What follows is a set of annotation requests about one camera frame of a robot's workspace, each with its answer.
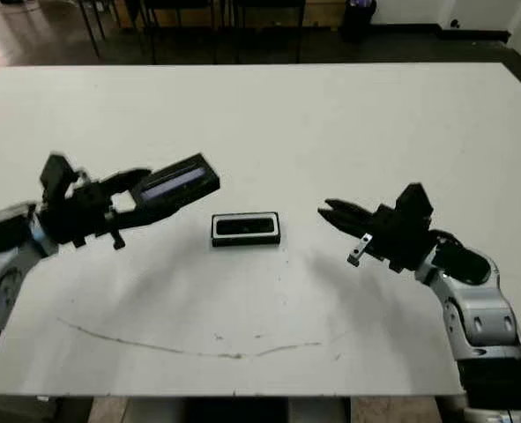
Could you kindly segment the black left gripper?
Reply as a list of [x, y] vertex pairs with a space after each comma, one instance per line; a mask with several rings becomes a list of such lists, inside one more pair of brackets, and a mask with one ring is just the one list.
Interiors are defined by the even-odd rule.
[[111, 235], [115, 250], [124, 248], [119, 229], [148, 226], [180, 210], [175, 204], [159, 204], [116, 212], [112, 196], [133, 189], [151, 172], [149, 168], [132, 168], [102, 181], [87, 182], [69, 197], [50, 200], [41, 210], [42, 228], [52, 241], [71, 243], [76, 249], [86, 245], [87, 237], [104, 234]]

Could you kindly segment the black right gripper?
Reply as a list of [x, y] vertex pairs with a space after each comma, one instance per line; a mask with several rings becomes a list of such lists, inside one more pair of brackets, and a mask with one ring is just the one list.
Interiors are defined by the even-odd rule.
[[389, 261], [395, 272], [414, 271], [432, 243], [429, 233], [432, 207], [398, 203], [380, 204], [373, 213], [346, 200], [324, 200], [330, 209], [319, 215], [340, 232], [361, 239], [347, 261], [358, 267], [364, 254]]

